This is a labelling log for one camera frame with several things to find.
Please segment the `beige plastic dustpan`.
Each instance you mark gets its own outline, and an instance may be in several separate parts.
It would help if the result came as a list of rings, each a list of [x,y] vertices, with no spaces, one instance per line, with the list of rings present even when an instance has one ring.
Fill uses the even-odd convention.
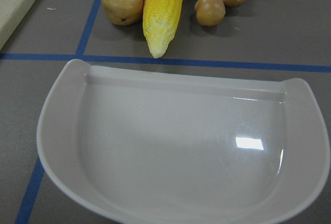
[[[324,118],[302,79],[79,59],[45,100],[37,148],[60,190],[120,223],[280,223],[317,198],[330,170]]]

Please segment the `yellow toy corn cob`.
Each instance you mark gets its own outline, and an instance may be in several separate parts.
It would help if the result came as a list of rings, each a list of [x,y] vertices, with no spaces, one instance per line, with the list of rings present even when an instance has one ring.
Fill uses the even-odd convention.
[[[162,57],[174,39],[183,0],[145,0],[143,34],[153,58]]]

